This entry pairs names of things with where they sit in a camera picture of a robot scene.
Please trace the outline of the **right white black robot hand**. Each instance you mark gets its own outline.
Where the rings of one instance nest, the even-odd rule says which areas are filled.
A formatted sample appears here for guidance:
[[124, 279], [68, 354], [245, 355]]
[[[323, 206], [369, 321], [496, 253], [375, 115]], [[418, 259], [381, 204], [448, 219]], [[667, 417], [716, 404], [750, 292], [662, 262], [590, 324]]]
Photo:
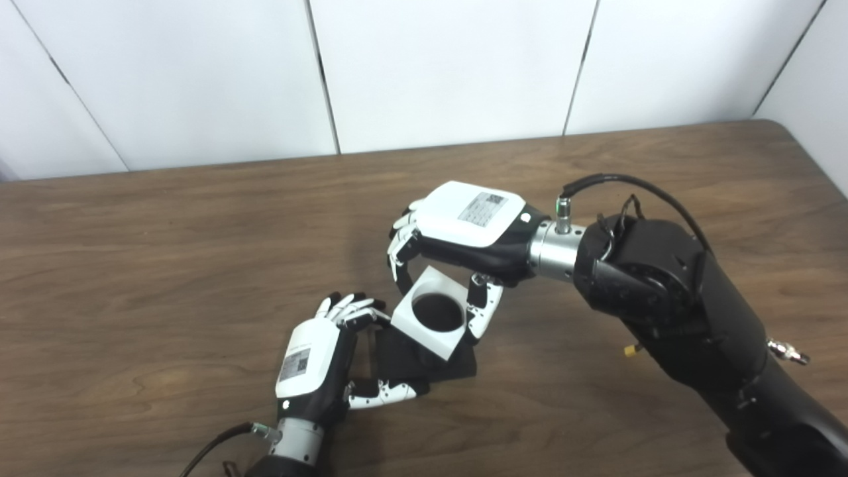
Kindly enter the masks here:
[[464, 340], [476, 345], [487, 331], [503, 289], [534, 277], [533, 237], [548, 221], [520, 195], [449, 181], [410, 203], [390, 229], [386, 256], [397, 288], [411, 290], [408, 264], [423, 256], [472, 272], [467, 303], [472, 316]]

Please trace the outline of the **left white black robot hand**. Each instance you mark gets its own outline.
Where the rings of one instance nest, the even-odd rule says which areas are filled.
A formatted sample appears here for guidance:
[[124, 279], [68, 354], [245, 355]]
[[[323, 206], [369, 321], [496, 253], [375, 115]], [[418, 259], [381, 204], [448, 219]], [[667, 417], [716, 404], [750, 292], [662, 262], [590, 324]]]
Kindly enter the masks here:
[[351, 410], [421, 398], [432, 390], [424, 378], [351, 376], [358, 334], [373, 325], [388, 328], [385, 308], [384, 301], [364, 292], [334, 291], [314, 317], [297, 324], [275, 384], [278, 420], [299, 419], [328, 431]]

